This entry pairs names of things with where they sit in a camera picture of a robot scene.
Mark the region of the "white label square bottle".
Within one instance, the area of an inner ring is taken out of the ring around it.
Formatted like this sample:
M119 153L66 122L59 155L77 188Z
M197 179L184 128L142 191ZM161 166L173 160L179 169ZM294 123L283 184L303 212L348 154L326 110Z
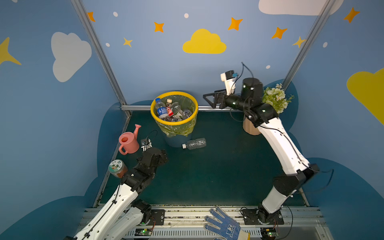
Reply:
M189 110L189 109L184 109L183 110L183 117L184 117L184 119L187 119L187 118L191 117L192 114L193 114L193 112L191 110Z

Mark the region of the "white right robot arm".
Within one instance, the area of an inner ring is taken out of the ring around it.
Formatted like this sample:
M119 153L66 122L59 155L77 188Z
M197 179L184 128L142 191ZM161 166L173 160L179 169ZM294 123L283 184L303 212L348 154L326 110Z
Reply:
M316 175L320 169L300 153L287 132L285 131L278 113L272 105L263 103L263 84L256 78L243 80L241 94L233 93L233 80L225 81L224 90L204 94L204 100L213 97L209 105L215 109L230 107L244 113L254 127L268 141L278 157L284 175L273 179L273 187L268 196L259 205L259 218L261 222L267 222L280 211L283 203L298 189Z

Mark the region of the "red cap water bottle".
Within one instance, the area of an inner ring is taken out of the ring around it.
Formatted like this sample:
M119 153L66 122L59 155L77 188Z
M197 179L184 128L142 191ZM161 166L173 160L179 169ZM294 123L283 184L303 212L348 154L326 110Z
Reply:
M168 116L172 118L174 116L174 112L171 108L167 107Z

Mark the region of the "yellow cap red label bottle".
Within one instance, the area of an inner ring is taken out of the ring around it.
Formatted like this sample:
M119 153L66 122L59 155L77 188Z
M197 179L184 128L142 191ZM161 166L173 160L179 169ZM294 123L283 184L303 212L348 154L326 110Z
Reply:
M172 103L170 108L173 112L173 115L172 115L173 118L184 119L184 114L183 114L182 108L178 102Z

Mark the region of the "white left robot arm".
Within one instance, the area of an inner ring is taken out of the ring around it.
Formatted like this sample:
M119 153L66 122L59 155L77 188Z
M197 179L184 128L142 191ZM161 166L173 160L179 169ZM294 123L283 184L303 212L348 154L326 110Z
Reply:
M74 237L66 240L120 240L133 227L149 221L151 206L138 201L139 194L155 178L157 168L167 163L165 150L149 148L138 164L124 173L119 186L97 215Z

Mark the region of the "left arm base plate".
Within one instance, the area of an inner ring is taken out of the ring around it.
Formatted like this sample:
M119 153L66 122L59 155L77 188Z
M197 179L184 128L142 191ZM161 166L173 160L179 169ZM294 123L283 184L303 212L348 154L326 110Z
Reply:
M163 209L155 209L146 211L143 214L143 219L140 225L143 226L152 226L155 224L156 226L163 226L165 221L165 210Z

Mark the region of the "blue label pepsi bottle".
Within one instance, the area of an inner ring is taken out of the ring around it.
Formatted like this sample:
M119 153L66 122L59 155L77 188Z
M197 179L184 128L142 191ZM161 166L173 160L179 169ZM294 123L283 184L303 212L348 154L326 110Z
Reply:
M166 119L169 115L168 115L168 110L165 103L163 103L160 98L156 98L155 103L156 103L155 109L156 109L158 118L161 120Z

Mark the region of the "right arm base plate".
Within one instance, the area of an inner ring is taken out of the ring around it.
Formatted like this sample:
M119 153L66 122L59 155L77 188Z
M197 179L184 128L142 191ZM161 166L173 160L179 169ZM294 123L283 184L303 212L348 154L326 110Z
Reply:
M264 209L249 209L242 207L240 213L243 216L245 225L284 225L281 211L273 214L268 213Z

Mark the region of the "brown coffee drink bottle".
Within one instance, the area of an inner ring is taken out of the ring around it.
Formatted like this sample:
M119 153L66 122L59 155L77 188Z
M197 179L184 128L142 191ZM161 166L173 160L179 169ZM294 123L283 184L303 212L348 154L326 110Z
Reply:
M167 99L166 106L169 107L173 103L172 99Z

